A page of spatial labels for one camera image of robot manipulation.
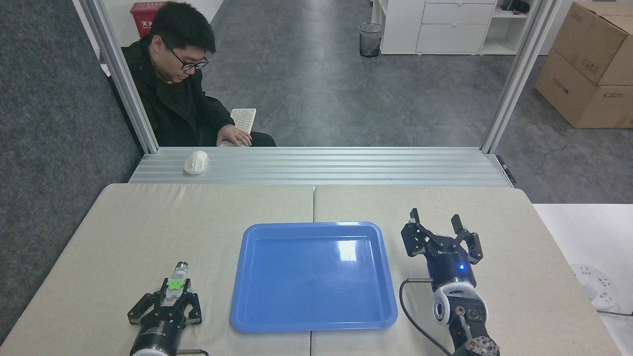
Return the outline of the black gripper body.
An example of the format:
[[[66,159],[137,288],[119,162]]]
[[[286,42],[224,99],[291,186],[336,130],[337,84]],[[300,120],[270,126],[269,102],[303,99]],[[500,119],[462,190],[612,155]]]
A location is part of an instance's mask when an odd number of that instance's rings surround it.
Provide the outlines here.
[[[450,252],[430,250],[426,254],[427,268],[432,291],[437,291],[441,286],[457,281],[466,281],[477,286],[475,276],[471,268],[468,253],[463,249]]]
[[[149,314],[141,318],[141,329],[136,336],[132,355],[174,355],[177,353],[181,332],[184,327],[177,327],[172,317],[150,319]]]

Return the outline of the person's hand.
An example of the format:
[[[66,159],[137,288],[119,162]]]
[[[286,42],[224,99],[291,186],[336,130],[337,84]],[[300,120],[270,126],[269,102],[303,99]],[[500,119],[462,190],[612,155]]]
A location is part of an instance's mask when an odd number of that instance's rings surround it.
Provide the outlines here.
[[[250,133],[236,128],[233,124],[224,125],[217,133],[216,145],[220,146],[224,140],[228,140],[235,146],[252,146]]]

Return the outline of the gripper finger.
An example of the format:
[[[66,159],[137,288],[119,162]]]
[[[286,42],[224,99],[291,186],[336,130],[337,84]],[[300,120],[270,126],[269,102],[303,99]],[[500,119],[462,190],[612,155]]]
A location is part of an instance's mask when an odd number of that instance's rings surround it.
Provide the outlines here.
[[[190,284],[190,278],[186,278],[183,291],[173,304],[173,322],[177,327],[199,325],[203,320],[198,294],[192,292]]]
[[[416,255],[438,255],[438,251],[444,247],[443,237],[423,227],[420,223],[418,209],[413,208],[409,214],[410,219],[402,229],[402,239],[409,257]]]
[[[483,259],[483,250],[479,235],[470,232],[462,225],[459,214],[451,218],[455,237],[448,237],[445,242],[445,252],[448,253],[452,263],[460,265],[476,265]]]
[[[153,293],[145,293],[138,302],[128,312],[130,325],[141,325],[141,318],[149,311],[150,319],[165,319],[172,317],[169,306],[163,306],[163,301],[167,295],[168,278],[165,278],[161,288]]]

